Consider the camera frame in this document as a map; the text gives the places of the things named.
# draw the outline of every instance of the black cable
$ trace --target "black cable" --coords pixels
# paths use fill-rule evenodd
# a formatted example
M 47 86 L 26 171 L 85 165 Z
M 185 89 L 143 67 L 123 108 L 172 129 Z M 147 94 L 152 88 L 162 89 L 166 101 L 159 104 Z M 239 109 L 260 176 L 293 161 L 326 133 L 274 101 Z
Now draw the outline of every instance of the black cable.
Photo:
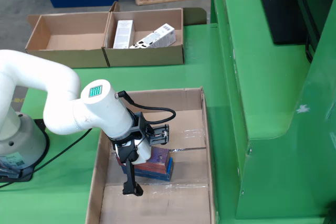
M 306 57 L 310 63 L 313 61 L 313 56 L 311 55 L 309 51 L 309 36 L 307 36 L 307 39 L 306 39 Z
M 166 119 L 162 119 L 162 120 L 159 120 L 159 121 L 147 121 L 147 123 L 149 124 L 160 124 L 160 123 L 166 123 L 172 119 L 174 119 L 176 117 L 176 112 L 172 109 L 169 109 L 169 108 L 162 108 L 162 107 L 149 107 L 149 106 L 143 106 L 143 105 L 139 105 L 137 103 L 135 103 L 132 98 L 126 93 L 126 91 L 120 91 L 118 92 L 118 97 L 124 97 L 125 100 L 130 104 L 130 105 L 133 105 L 137 108 L 140 108 L 140 109 L 145 109 L 145 110 L 161 110 L 161 111 L 168 111 L 168 112 L 171 112 L 173 115 L 170 116 L 169 118 L 166 118 Z
M 168 111 L 168 112 L 171 112 L 173 113 L 172 116 L 170 116 L 169 118 L 166 118 L 166 119 L 162 119 L 162 120 L 159 120 L 159 121 L 147 121 L 149 124 L 160 124 L 160 123 L 166 123 L 172 119 L 174 119 L 176 117 L 176 112 L 172 109 L 169 109 L 169 108 L 162 108 L 162 107 L 148 107 L 148 106 L 143 106 L 143 105 L 139 105 L 139 104 L 136 104 L 136 103 L 133 103 L 132 104 L 133 106 L 135 107 L 138 107 L 138 108 L 141 108 L 141 109 L 145 109 L 145 110 L 161 110 L 161 111 Z
M 79 141 L 81 141 L 84 137 L 86 137 L 87 134 L 89 134 L 89 132 L 90 132 L 91 130 L 92 130 L 92 129 L 89 129 L 86 133 L 84 133 L 83 136 L 81 136 L 80 138 L 78 138 L 76 141 L 74 141 L 72 144 L 70 144 L 68 147 L 66 147 L 63 151 L 61 151 L 60 153 L 58 153 L 55 157 L 53 157 L 52 159 L 50 159 L 49 161 L 47 161 L 46 163 L 44 163 L 43 165 L 41 165 L 39 168 L 35 169 L 35 170 L 34 170 L 33 172 L 31 172 L 31 173 L 26 174 L 25 176 L 19 178 L 18 180 L 21 180 L 21 179 L 23 179 L 23 178 L 25 178 L 25 177 L 27 177 L 27 176 L 33 174 L 33 173 L 36 173 L 37 171 L 41 170 L 43 167 L 45 167 L 45 166 L 47 166 L 48 164 L 50 164 L 52 161 L 54 161 L 55 159 L 57 159 L 60 155 L 62 155 L 64 152 L 66 152 L 67 150 L 69 150 L 70 148 L 72 148 L 72 147 L 73 147 L 74 145 L 76 145 Z M 0 186 L 0 188 L 3 188 L 3 187 L 5 187 L 5 186 L 9 186 L 9 185 L 11 185 L 11 184 L 13 184 L 13 183 L 15 183 L 15 182 L 9 182 L 9 183 L 7 183 L 7 184 L 5 184 L 5 185 Z

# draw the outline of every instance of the open cardboard box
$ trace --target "open cardboard box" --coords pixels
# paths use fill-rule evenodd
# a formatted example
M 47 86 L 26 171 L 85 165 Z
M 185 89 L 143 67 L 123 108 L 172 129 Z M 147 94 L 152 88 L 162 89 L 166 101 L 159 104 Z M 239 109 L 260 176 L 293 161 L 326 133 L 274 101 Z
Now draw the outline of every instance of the open cardboard box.
M 143 196 L 123 195 L 127 177 L 115 152 L 101 133 L 94 166 L 86 224 L 211 223 L 215 221 L 211 152 L 207 113 L 202 89 L 129 92 L 143 105 L 164 106 L 176 111 L 169 122 L 174 169 L 170 182 L 136 177 Z M 128 106 L 133 112 L 138 108 Z M 168 112 L 142 110 L 147 120 L 169 116 Z
M 103 43 L 109 12 L 40 15 L 26 51 L 71 68 L 108 67 Z
M 176 8 L 118 12 L 110 15 L 107 26 L 104 51 L 110 66 L 152 66 L 178 65 L 184 63 L 183 27 L 186 25 L 206 24 L 206 12 L 201 8 Z M 113 49 L 119 20 L 133 20 L 134 42 L 141 40 L 165 23 L 175 28 L 176 42 L 168 47 L 141 49 Z
M 26 52 L 71 68 L 183 64 L 183 27 L 206 24 L 201 8 L 119 10 L 115 2 L 108 12 L 29 15 L 33 32 Z M 134 20 L 134 42 L 165 23 L 175 28 L 177 41 L 164 48 L 112 49 L 122 19 Z

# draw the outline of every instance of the green panel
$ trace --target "green panel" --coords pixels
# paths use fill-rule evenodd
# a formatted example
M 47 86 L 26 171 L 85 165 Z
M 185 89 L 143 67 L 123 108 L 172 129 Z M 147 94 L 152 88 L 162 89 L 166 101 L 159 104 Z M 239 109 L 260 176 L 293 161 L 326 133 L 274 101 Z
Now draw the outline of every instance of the green panel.
M 261 0 L 225 0 L 250 139 L 289 128 L 310 64 L 304 45 L 272 42 Z
M 235 135 L 234 138 L 238 158 L 238 173 L 242 174 L 244 172 L 244 162 L 247 149 L 247 132 L 242 101 L 239 94 L 239 81 L 234 67 L 233 49 L 229 36 L 230 28 L 223 0 L 214 0 L 213 6 L 215 13 L 218 15 L 216 19 L 218 20 L 219 38 L 223 52 L 222 56 L 227 81 L 226 85 L 228 89 L 228 98 Z
M 298 109 L 300 164 L 318 209 L 336 200 L 336 1 L 322 32 Z

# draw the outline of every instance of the white cardboard package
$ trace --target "white cardboard package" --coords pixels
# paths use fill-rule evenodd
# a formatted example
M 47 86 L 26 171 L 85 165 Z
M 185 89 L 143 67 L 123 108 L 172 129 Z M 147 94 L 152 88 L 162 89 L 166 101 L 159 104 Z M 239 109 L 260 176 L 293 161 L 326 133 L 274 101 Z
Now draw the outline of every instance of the white cardboard package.
M 168 47 L 176 41 L 176 34 L 174 27 L 167 23 L 150 33 L 143 39 L 139 40 L 130 48 L 158 48 Z
M 114 38 L 114 49 L 127 49 L 134 41 L 134 23 L 132 20 L 118 21 Z

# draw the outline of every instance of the gray floor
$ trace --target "gray floor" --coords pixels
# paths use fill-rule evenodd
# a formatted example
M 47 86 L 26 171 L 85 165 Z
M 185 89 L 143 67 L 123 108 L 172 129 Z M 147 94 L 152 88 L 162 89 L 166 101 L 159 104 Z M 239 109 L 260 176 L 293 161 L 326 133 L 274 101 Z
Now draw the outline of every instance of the gray floor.
M 151 10 L 176 7 L 202 7 L 209 17 L 210 0 L 179 1 L 165 4 L 137 6 L 134 0 L 119 0 L 121 11 Z M 53 8 L 50 0 L 0 0 L 0 49 L 24 51 L 32 32 L 27 22 L 30 14 L 100 12 L 108 11 L 109 6 L 83 8 Z M 12 107 L 20 111 L 27 89 L 17 87 Z

